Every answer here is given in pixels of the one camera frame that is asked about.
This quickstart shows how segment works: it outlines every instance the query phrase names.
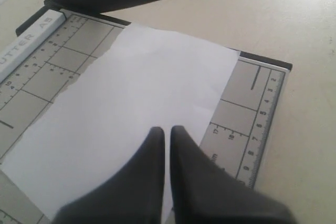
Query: beige table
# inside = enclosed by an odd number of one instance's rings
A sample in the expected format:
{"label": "beige table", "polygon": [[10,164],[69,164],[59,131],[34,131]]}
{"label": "beige table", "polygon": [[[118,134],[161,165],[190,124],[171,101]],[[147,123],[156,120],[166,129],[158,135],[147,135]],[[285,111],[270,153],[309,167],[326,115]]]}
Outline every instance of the beige table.
{"label": "beige table", "polygon": [[[0,50],[42,5],[0,6]],[[163,0],[109,15],[292,63],[256,189],[300,223],[336,223],[336,0]]]}

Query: table surface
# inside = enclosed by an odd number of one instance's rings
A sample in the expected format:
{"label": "table surface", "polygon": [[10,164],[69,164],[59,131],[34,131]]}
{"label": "table surface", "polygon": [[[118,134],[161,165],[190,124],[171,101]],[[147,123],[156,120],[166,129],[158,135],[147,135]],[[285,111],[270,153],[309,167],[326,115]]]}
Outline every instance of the table surface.
{"label": "table surface", "polygon": [[[0,5],[0,50],[44,0]],[[336,223],[336,0],[163,0],[108,15],[293,64],[257,190]]]}

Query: white paper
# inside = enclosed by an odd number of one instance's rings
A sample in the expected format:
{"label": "white paper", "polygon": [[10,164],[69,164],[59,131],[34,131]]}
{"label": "white paper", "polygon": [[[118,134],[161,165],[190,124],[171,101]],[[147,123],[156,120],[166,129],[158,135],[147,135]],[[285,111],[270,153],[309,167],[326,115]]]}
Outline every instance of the white paper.
{"label": "white paper", "polygon": [[[7,155],[3,172],[49,218],[113,176],[149,129],[183,125],[199,144],[238,52],[128,26]],[[172,208],[166,148],[162,220]]]}

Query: sheet of paper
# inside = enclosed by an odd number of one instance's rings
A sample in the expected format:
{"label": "sheet of paper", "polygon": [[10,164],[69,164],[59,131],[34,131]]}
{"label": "sheet of paper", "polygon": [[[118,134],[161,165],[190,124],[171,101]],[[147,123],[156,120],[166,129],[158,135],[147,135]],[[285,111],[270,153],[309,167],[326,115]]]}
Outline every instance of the sheet of paper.
{"label": "sheet of paper", "polygon": [[[214,43],[131,24],[7,155],[3,172],[50,219],[113,176],[149,129],[199,144],[238,59]],[[166,148],[162,220],[172,208]]]}

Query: ruler scale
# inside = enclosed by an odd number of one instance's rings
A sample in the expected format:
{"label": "ruler scale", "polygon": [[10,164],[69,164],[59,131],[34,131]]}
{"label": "ruler scale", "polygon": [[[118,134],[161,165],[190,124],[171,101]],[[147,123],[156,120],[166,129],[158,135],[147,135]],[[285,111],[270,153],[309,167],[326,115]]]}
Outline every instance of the ruler scale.
{"label": "ruler scale", "polygon": [[[124,28],[105,19],[62,12],[67,20],[0,84],[0,162],[57,95],[103,55]],[[264,162],[272,119],[289,72],[240,57],[201,142],[213,162],[248,187],[254,187]],[[8,206],[9,195],[16,195],[15,206]],[[42,213],[0,173],[0,224],[10,216],[17,220],[14,223],[48,223],[45,217],[41,221]]]}

